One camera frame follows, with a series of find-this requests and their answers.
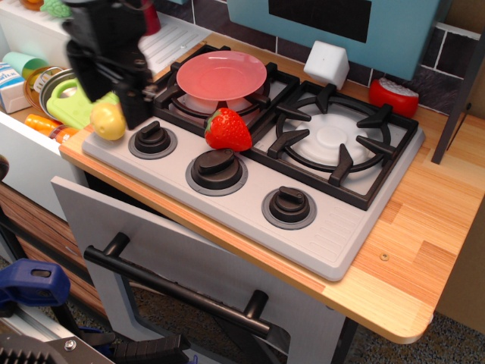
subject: green cup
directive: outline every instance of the green cup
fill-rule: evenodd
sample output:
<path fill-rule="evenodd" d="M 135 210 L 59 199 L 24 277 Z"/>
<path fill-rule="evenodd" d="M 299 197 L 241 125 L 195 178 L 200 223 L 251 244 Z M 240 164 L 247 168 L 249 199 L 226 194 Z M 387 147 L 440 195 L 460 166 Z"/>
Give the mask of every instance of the green cup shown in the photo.
<path fill-rule="evenodd" d="M 35 70 L 48 66 L 47 62 L 41 58 L 19 52 L 7 53 L 2 61 L 12 66 L 25 80 Z"/>

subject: blue clamp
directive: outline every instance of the blue clamp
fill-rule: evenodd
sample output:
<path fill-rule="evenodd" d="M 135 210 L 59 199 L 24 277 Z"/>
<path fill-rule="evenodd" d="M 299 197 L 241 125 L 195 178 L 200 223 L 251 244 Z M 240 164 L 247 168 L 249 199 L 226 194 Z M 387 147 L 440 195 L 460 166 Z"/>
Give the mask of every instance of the blue clamp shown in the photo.
<path fill-rule="evenodd" d="M 60 306 L 69 296 L 70 281 L 54 263 L 19 259 L 0 271 L 0 309 L 14 303 Z"/>

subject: pink plate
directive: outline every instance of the pink plate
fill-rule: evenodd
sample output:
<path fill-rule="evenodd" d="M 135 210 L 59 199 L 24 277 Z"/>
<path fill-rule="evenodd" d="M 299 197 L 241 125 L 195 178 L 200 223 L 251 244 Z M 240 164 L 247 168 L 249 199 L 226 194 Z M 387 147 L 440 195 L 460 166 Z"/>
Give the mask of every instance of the pink plate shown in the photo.
<path fill-rule="evenodd" d="M 266 80 L 266 67 L 256 57 L 235 51 L 198 55 L 177 72 L 177 83 L 191 96 L 211 101 L 241 99 Z"/>

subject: toy stove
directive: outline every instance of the toy stove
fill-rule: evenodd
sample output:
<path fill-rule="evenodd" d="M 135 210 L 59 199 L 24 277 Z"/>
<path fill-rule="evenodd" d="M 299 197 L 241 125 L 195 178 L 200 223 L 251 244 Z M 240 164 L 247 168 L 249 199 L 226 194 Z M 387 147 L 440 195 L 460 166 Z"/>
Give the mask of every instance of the toy stove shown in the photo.
<path fill-rule="evenodd" d="M 180 66 L 159 80 L 153 118 L 114 142 L 93 133 L 83 150 L 318 275 L 341 279 L 423 143 L 418 122 L 333 85 L 300 83 L 272 63 L 243 103 L 221 100 L 207 110 L 187 101 Z M 245 118 L 250 150 L 216 151 L 205 142 L 205 119 L 221 106 Z"/>

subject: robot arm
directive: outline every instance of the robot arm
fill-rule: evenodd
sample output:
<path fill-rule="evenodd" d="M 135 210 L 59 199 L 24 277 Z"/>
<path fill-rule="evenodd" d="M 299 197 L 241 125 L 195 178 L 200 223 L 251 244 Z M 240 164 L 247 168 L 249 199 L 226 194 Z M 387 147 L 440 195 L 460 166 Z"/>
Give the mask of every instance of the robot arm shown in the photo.
<path fill-rule="evenodd" d="M 63 0 L 72 18 L 67 57 L 84 92 L 94 102 L 114 91 L 129 129 L 152 116 L 156 92 L 138 42 L 146 32 L 139 0 Z"/>

